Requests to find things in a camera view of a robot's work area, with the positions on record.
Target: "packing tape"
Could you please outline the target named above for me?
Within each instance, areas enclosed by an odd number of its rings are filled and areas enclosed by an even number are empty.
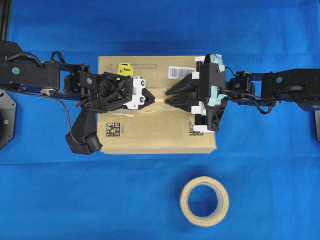
[[[217,197],[216,209],[209,216],[196,216],[189,208],[189,195],[199,185],[206,185],[212,188]],[[184,186],[180,196],[180,207],[189,222],[201,227],[210,227],[221,222],[226,216],[229,208],[229,197],[226,189],[220,182],[208,176],[200,176],[192,179]]]

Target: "black cable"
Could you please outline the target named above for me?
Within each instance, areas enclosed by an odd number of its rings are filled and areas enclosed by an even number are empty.
[[[58,62],[57,60],[55,60],[55,56],[58,56],[59,60],[60,60],[60,63],[63,63],[65,64],[66,61],[64,59],[64,56],[63,54],[60,52],[60,51],[54,51],[52,54],[51,54],[51,57],[50,57],[50,61],[51,62]]]
[[[255,98],[255,99],[258,98],[258,99],[264,100],[264,101],[270,101],[270,102],[274,102],[275,101],[275,100],[272,100],[272,99],[263,98],[261,96],[256,96],[256,95],[245,93],[245,92],[238,92],[238,91],[225,90],[225,89],[219,89],[219,91],[225,92],[225,93],[233,93],[233,94],[237,94],[237,95],[244,95],[244,96],[252,97],[252,98]]]
[[[39,67],[43,68],[44,66],[42,65],[41,61],[39,60],[39,58],[34,55],[33,53],[30,53],[30,52],[25,52],[25,51],[22,51],[22,52],[18,52],[16,54],[13,54],[13,55],[10,55],[6,58],[7,61],[11,61],[11,60],[14,60],[16,58],[19,58],[21,56],[25,56],[25,57],[32,57],[34,58],[36,64],[39,65]]]
[[[255,106],[259,110],[259,112],[263,115],[271,113],[272,109],[274,108],[274,106],[268,106],[268,111],[265,111],[259,106],[259,103],[257,101],[255,102]]]
[[[25,95],[34,96],[34,97],[41,97],[41,98],[45,98],[45,99],[52,99],[52,100],[55,100],[55,101],[61,103],[64,108],[64,111],[65,111],[67,124],[68,124],[69,132],[70,132],[70,136],[71,136],[72,140],[75,141],[77,144],[83,144],[82,142],[77,141],[72,133],[72,130],[71,130],[72,126],[71,126],[69,111],[68,111],[66,104],[62,100],[60,100],[59,98],[56,98],[56,97],[52,97],[52,96],[46,96],[46,95],[40,95],[40,94],[35,94],[35,93],[30,93],[30,92],[12,90],[12,89],[8,89],[8,88],[4,88],[4,87],[1,87],[1,88],[6,91],[9,91],[9,92],[25,94]]]
[[[224,66],[226,69],[229,69],[230,71],[231,71],[231,73],[232,73],[232,75],[236,78],[237,76],[235,75],[235,73],[234,73],[234,71],[232,71],[232,69],[230,68],[230,67],[228,67],[228,66]]]

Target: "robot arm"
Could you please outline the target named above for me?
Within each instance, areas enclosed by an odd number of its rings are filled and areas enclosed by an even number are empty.
[[[234,74],[219,54],[196,57],[195,65],[195,72],[166,92],[166,95],[175,95],[167,104],[195,115],[195,131],[218,131],[228,101],[256,106],[264,115],[281,101],[295,102],[304,111],[320,108],[320,69]],[[226,69],[234,75],[229,82]],[[255,81],[261,81],[260,96],[255,95]]]
[[[63,92],[59,91],[60,71],[70,73],[64,78]],[[58,51],[52,53],[50,61],[40,62],[34,54],[23,52],[17,43],[3,40],[0,41],[0,88],[60,102],[68,117],[69,133],[65,137],[69,147],[73,153],[87,155],[102,147],[97,137],[96,113],[139,110],[155,101],[146,89],[146,80],[139,76],[94,74],[88,65],[66,63]],[[77,107],[81,106],[72,127],[62,100],[78,101]]]

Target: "brown cardboard box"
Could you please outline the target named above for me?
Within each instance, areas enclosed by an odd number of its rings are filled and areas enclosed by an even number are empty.
[[[194,56],[100,56],[98,71],[118,73],[119,63],[130,63],[134,76],[146,80],[155,103],[139,110],[98,114],[97,135],[108,154],[210,153],[216,149],[214,132],[193,131],[194,115],[171,107],[165,92],[179,79],[169,79],[169,66],[195,67]]]

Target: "yellow label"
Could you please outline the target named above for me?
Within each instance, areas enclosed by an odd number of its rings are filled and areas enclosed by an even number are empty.
[[[130,63],[119,62],[118,74],[122,76],[131,76],[134,75],[134,68],[130,65]]]

